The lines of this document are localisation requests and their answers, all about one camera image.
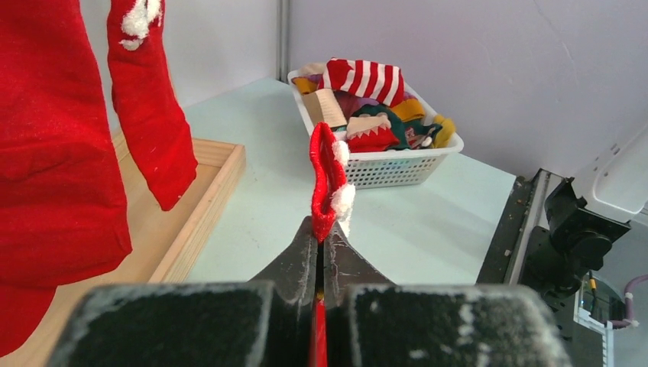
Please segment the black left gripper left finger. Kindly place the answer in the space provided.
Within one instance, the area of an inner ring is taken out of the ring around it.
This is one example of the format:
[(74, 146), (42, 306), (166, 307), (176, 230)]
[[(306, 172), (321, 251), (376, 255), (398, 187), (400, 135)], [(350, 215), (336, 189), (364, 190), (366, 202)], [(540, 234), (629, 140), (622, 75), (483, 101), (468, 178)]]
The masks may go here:
[(244, 282), (111, 284), (70, 315), (48, 366), (313, 366), (318, 244), (305, 218)]

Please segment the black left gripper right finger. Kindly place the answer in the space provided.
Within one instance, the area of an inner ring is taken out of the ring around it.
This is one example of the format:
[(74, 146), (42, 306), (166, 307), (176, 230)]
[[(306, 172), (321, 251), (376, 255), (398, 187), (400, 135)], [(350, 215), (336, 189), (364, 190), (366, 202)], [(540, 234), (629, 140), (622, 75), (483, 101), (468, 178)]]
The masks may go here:
[(330, 366), (569, 366), (528, 287), (397, 285), (334, 225), (322, 245)]

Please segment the red Santa sock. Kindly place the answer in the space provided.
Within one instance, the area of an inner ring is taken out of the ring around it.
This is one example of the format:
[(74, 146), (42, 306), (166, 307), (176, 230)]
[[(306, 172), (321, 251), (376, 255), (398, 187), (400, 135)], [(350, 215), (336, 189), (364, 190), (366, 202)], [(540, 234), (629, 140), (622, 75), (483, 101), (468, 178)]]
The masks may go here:
[(131, 156), (163, 211), (196, 179), (186, 116), (164, 50), (163, 1), (113, 1), (107, 18), (112, 104)]
[(77, 1), (1, 3), (1, 353), (56, 289), (131, 252), (98, 65)]
[(340, 141), (325, 122), (318, 123), (309, 143), (309, 159), (315, 174), (311, 200), (312, 235), (318, 250), (316, 289), (311, 331), (309, 335), (309, 366), (333, 366), (335, 352), (335, 308), (341, 301), (339, 267), (335, 263), (335, 245), (345, 236), (340, 227), (343, 211), (334, 200), (341, 198), (348, 187), (342, 154), (335, 150)]

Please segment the red beige zigzag sock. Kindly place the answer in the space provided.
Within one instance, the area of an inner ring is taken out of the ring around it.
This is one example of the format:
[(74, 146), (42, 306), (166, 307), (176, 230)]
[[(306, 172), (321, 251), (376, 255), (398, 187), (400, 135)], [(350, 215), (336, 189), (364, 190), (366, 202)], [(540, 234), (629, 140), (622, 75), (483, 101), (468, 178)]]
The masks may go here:
[(346, 126), (346, 141), (351, 153), (386, 151), (399, 145), (391, 122), (384, 112), (378, 115), (362, 114), (351, 117)]

